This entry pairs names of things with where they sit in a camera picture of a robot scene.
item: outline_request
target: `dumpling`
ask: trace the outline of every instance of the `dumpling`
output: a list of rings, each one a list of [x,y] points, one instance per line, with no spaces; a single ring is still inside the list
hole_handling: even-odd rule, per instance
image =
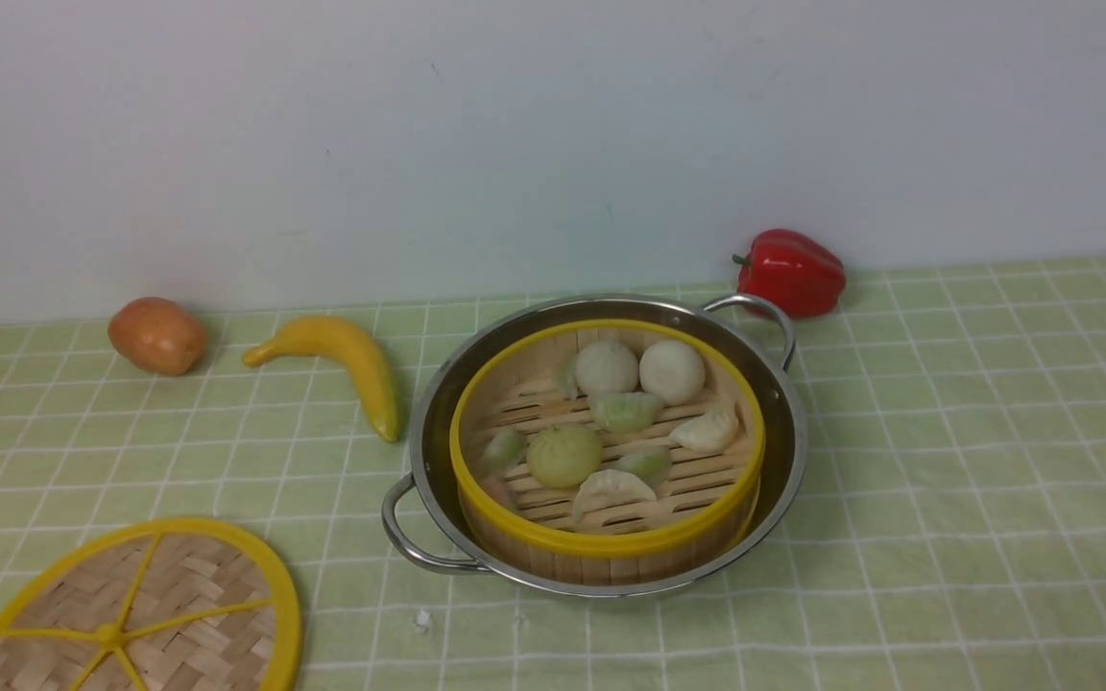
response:
[[[624,394],[637,387],[637,357],[620,341],[596,341],[574,358],[574,380],[592,397]]]
[[[720,404],[697,418],[672,429],[668,438],[699,454],[718,454],[732,443],[741,428],[731,404]]]
[[[574,503],[571,504],[571,520],[580,522],[587,512],[654,500],[655,490],[639,480],[639,477],[618,469],[603,469],[593,472],[578,486],[578,494],[574,495]]]
[[[565,421],[542,429],[528,447],[528,472],[541,485],[565,490],[587,480],[605,460],[605,446],[592,428]]]
[[[637,363],[643,390],[664,398],[667,406],[680,406],[697,397],[707,381],[702,356],[680,341],[659,341],[643,352]]]
[[[614,469],[633,473],[648,486],[654,486],[668,480],[672,472],[672,454],[668,447],[655,447],[634,451],[614,461]]]
[[[634,390],[630,394],[597,394],[587,398],[587,408],[596,425],[609,432],[641,432],[655,425],[664,410],[664,401],[655,394]]]
[[[556,379],[556,389],[561,390],[562,398],[566,401],[574,401],[578,398],[578,380],[574,377],[574,360],[575,353],[572,353],[570,357],[562,360],[559,364],[556,371],[553,373],[554,379]]]
[[[518,429],[504,427],[480,454],[480,464],[486,475],[499,475],[510,468],[517,467],[528,450],[528,439]]]

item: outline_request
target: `banana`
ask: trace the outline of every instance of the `banana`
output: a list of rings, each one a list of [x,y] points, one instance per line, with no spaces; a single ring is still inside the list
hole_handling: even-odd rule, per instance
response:
[[[281,326],[268,341],[242,355],[247,367],[260,367],[273,359],[295,357],[331,358],[342,364],[361,395],[361,409],[383,441],[399,439],[399,398],[386,354],[365,329],[351,321],[331,315],[306,315]]]

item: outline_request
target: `grid pattern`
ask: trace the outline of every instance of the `grid pattern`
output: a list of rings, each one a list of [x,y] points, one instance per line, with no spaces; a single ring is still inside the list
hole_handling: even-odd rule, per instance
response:
[[[551,296],[316,311],[372,327],[410,401],[470,333]],[[240,364],[301,313],[209,316],[211,357],[176,380],[115,357],[104,323],[0,327],[0,607],[106,530],[211,514],[290,564],[304,690],[1106,690],[1106,258],[853,276],[841,314],[800,326],[812,456],[790,515],[626,607],[400,558],[377,507],[404,448],[346,374]],[[400,514],[451,554],[418,499]]]

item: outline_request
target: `woven bamboo lid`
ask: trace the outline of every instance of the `woven bamboo lid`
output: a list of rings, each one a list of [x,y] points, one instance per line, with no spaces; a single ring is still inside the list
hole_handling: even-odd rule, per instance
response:
[[[258,537],[163,520],[84,545],[0,616],[0,690],[288,691],[293,579]]]

